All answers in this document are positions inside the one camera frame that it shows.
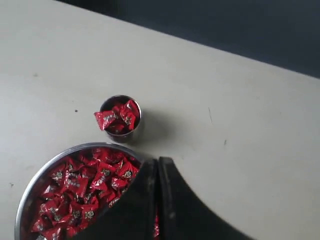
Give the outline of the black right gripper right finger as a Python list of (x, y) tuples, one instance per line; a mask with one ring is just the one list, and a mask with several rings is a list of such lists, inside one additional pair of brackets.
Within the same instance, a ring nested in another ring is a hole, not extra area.
[(161, 240), (250, 240), (211, 211), (195, 194), (169, 157), (158, 160)]

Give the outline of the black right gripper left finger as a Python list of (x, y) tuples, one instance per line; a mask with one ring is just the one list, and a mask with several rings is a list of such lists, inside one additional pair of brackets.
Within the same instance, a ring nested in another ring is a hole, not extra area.
[(146, 160), (120, 199), (73, 240), (152, 240), (156, 219), (158, 164)]

